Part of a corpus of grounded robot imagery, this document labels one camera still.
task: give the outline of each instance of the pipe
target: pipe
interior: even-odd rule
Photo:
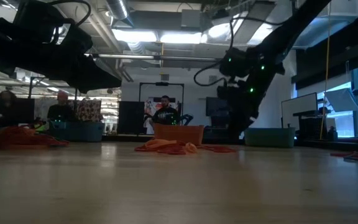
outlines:
[[[204,57],[184,57],[184,56],[169,56],[169,55],[131,55],[131,54],[85,54],[93,58],[119,58],[119,59],[133,59],[133,60],[181,60],[192,62],[218,62],[221,58],[204,58]]]
[[[121,20],[131,27],[134,26],[131,18],[129,17],[129,11],[127,9],[127,3],[125,0],[106,0],[107,8],[111,16],[117,20]]]

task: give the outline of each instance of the blue bin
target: blue bin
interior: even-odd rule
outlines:
[[[49,131],[53,137],[66,141],[100,142],[104,123],[51,121]]]

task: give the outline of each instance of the teal plastic bin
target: teal plastic bin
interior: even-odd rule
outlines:
[[[67,141],[100,142],[104,123],[51,121],[49,131],[53,137]]]
[[[294,144],[295,128],[249,128],[244,137],[247,146],[291,148]]]

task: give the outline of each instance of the fluorescent light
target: fluorescent light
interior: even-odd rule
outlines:
[[[165,34],[161,37],[161,42],[171,44],[199,44],[201,41],[201,33],[195,34]]]
[[[118,100],[117,97],[113,97],[113,96],[90,96],[97,100]],[[77,100],[83,100],[84,98],[86,98],[86,96],[77,96]],[[69,100],[74,100],[74,96],[69,96],[68,97]]]
[[[201,36],[201,43],[207,43],[207,41],[208,41],[208,35],[206,35],[206,34],[203,34],[202,36]]]
[[[273,32],[273,27],[271,25],[262,24],[259,29],[254,33],[252,38],[249,40],[248,44],[260,44],[271,32]]]
[[[228,23],[216,25],[209,29],[208,34],[212,38],[220,37],[223,34],[226,34],[227,32],[229,32],[229,30],[230,30],[229,26],[230,25]]]
[[[59,89],[58,89],[58,88],[55,88],[55,87],[48,87],[48,90],[59,91]]]
[[[125,42],[156,42],[157,36],[154,31],[139,30],[112,30],[117,40]]]
[[[243,12],[241,14],[237,14],[237,15],[233,16],[233,18],[237,18],[239,16],[245,17],[247,14],[248,14],[248,12]],[[243,22],[244,22],[244,19],[233,20],[232,26],[233,26],[233,33],[234,34],[237,33],[237,31],[240,29],[240,27],[241,27]]]

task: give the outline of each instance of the person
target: person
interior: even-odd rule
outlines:
[[[67,105],[68,95],[64,91],[57,94],[57,104],[48,110],[48,119],[50,121],[75,121],[74,111]]]
[[[155,112],[153,115],[153,123],[165,124],[165,125],[176,125],[179,122],[179,113],[173,109],[169,104],[169,97],[161,97],[162,107]]]
[[[0,127],[15,126],[17,113],[14,109],[16,95],[8,90],[0,92]]]

